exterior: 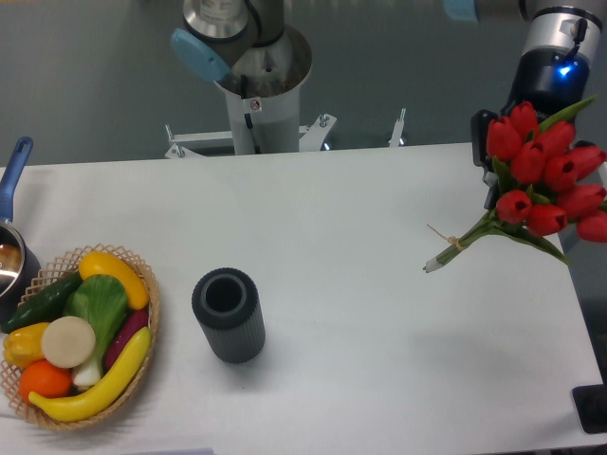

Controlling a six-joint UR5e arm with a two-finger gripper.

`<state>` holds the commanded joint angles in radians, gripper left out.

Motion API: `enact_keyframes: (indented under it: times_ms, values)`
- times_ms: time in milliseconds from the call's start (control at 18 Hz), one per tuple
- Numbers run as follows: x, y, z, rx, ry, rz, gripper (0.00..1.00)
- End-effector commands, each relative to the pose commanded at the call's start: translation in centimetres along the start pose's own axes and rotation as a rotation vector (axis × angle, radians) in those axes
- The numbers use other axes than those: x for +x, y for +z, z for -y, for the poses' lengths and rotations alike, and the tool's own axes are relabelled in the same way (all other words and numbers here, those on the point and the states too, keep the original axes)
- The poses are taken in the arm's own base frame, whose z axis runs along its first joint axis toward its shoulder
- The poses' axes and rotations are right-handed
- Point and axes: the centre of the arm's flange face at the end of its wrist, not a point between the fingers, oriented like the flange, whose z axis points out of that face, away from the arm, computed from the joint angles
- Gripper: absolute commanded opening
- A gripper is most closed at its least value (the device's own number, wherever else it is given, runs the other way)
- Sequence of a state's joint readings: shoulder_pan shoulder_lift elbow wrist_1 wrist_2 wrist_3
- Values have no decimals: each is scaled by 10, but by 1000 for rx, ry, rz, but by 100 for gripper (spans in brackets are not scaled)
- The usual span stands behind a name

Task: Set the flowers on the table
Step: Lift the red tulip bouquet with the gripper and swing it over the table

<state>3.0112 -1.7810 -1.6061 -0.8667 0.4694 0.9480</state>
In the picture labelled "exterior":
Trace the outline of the grey robot arm base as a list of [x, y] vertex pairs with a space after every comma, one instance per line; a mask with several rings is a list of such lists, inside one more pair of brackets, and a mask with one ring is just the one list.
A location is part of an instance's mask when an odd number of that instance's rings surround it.
[[276, 97], [308, 78], [312, 50], [283, 1], [185, 1], [183, 23], [171, 37], [177, 58], [236, 96]]

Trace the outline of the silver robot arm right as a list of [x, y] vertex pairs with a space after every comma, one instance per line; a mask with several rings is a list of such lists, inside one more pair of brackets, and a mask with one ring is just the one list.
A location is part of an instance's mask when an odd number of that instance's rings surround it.
[[520, 18], [530, 23], [521, 59], [504, 107], [482, 110], [471, 119], [473, 163], [489, 186], [485, 207], [498, 198], [497, 176], [487, 155], [489, 122], [529, 101], [540, 121], [582, 100], [601, 33], [604, 1], [465, 1], [461, 11], [476, 21]]

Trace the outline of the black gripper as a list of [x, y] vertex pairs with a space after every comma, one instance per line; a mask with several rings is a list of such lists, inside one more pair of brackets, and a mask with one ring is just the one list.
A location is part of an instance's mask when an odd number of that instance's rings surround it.
[[[588, 63], [579, 56], [568, 58], [556, 49], [534, 49], [523, 55], [511, 85], [503, 115], [524, 101], [529, 101], [541, 120], [582, 100], [590, 74]], [[499, 198], [498, 177], [487, 153], [488, 127], [498, 116], [480, 110], [470, 119], [472, 161], [483, 169], [488, 186], [485, 209], [494, 209]]]

